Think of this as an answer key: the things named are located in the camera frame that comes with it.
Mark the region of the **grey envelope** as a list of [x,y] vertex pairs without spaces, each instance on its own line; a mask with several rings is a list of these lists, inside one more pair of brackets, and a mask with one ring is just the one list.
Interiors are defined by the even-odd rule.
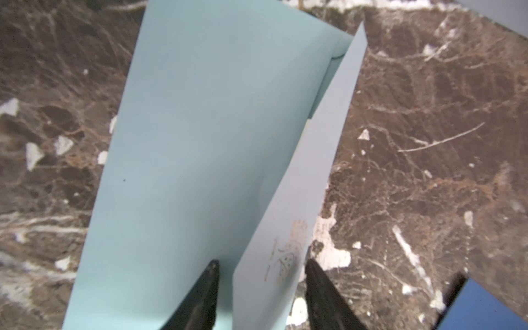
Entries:
[[527,38],[527,0],[459,0],[458,2]]

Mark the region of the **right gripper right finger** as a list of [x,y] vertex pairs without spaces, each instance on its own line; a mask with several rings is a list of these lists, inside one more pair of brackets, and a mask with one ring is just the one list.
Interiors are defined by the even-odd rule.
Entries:
[[316,260],[306,262],[305,275],[311,330],[367,330]]

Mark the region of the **light teal envelope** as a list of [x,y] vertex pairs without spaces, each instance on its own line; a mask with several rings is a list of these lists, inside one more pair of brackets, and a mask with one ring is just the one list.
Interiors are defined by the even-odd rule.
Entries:
[[277,1],[150,1],[64,329],[284,329],[367,48]]

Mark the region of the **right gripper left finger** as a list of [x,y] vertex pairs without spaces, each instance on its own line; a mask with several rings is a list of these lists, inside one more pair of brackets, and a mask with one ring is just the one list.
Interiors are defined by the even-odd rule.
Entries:
[[219,261],[213,259],[161,330],[212,330],[219,293]]

